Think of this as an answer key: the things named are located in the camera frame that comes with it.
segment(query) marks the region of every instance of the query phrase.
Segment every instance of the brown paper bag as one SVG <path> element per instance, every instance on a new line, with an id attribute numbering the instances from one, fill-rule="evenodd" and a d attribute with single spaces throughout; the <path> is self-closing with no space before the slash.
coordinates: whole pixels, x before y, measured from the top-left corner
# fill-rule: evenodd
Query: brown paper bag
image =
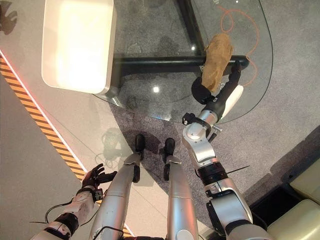
<path id="1" fill-rule="evenodd" d="M 225 33 L 215 35 L 206 48 L 206 61 L 202 73 L 202 85 L 211 92 L 217 90 L 224 70 L 230 61 L 233 47 Z"/>

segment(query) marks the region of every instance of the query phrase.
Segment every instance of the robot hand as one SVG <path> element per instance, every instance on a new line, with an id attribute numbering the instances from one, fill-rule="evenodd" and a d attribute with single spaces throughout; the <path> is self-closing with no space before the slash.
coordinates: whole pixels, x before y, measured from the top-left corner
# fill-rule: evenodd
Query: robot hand
<path id="1" fill-rule="evenodd" d="M 82 188 L 87 186 L 92 186 L 94 189 L 97 189 L 99 184 L 110 182 L 114 179 L 117 174 L 117 171 L 112 173 L 104 173 L 103 164 L 100 163 L 98 166 L 94 167 L 91 171 L 89 171 L 82 180 Z"/>
<path id="2" fill-rule="evenodd" d="M 103 190 L 98 189 L 98 186 L 112 181 L 117 174 L 117 171 L 106 174 L 104 170 L 103 165 L 99 164 L 89 171 L 82 180 L 81 189 L 72 202 L 66 205 L 63 213 L 31 240 L 68 240 L 86 222 L 94 209 L 94 203 L 103 198 Z"/>

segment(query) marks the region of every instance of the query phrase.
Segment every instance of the floor tape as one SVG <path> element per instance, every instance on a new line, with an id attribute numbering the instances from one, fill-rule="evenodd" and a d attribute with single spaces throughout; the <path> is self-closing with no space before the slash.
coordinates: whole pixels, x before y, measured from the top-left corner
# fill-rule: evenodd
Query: floor tape
<path id="1" fill-rule="evenodd" d="M 3 55 L 1 50 L 0 73 L 4 77 L 5 81 L 9 84 L 10 88 L 13 90 L 15 95 L 18 97 L 21 104 L 27 110 L 31 118 L 33 118 L 33 120 L 41 129 L 46 138 L 49 140 L 51 145 L 60 154 L 65 164 L 74 173 L 75 177 L 81 181 L 87 172 L 86 168 L 79 161 L 79 159 L 70 149 L 66 141 L 62 138 L 60 133 L 57 131 L 57 129 L 53 126 L 48 117 L 39 107 L 35 99 L 32 97 L 28 89 L 25 87 L 23 82 L 15 73 L 14 69 L 11 67 L 10 63 L 7 61 L 6 57 Z M 131 232 L 131 230 L 126 224 L 124 224 L 123 232 L 124 237 L 134 237 L 134 234 Z"/>

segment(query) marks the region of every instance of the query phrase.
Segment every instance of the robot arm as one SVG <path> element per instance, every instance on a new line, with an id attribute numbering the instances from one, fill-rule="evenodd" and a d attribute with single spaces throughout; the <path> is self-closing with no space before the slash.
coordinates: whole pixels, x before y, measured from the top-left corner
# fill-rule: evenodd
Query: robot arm
<path id="1" fill-rule="evenodd" d="M 103 198 L 99 184 L 113 180 L 116 171 L 105 174 L 102 164 L 89 171 L 82 180 L 82 187 L 62 214 L 50 222 L 46 228 L 31 240 L 68 240 L 77 228 L 84 224 L 94 209 L 95 201 Z"/>
<path id="2" fill-rule="evenodd" d="M 238 85 L 240 75 L 240 65 L 235 63 L 229 81 L 216 97 L 211 96 L 199 81 L 193 84 L 193 96 L 206 106 L 198 117 L 192 113 L 184 115 L 182 122 L 186 127 L 182 141 L 209 198 L 206 207 L 214 230 L 227 240 L 271 240 L 264 229 L 253 225 L 249 206 L 210 144 L 217 136 L 215 133 L 210 136 L 212 129 L 217 128 L 214 124 L 231 110 L 243 92 L 243 87 Z"/>

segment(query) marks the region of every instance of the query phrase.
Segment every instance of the silver metal joint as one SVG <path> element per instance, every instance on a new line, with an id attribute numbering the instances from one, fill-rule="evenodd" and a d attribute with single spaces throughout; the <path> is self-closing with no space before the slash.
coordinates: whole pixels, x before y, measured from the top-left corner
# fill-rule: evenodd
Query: silver metal joint
<path id="1" fill-rule="evenodd" d="M 203 110 L 198 118 L 208 123 L 211 127 L 218 121 L 218 116 L 210 110 Z"/>

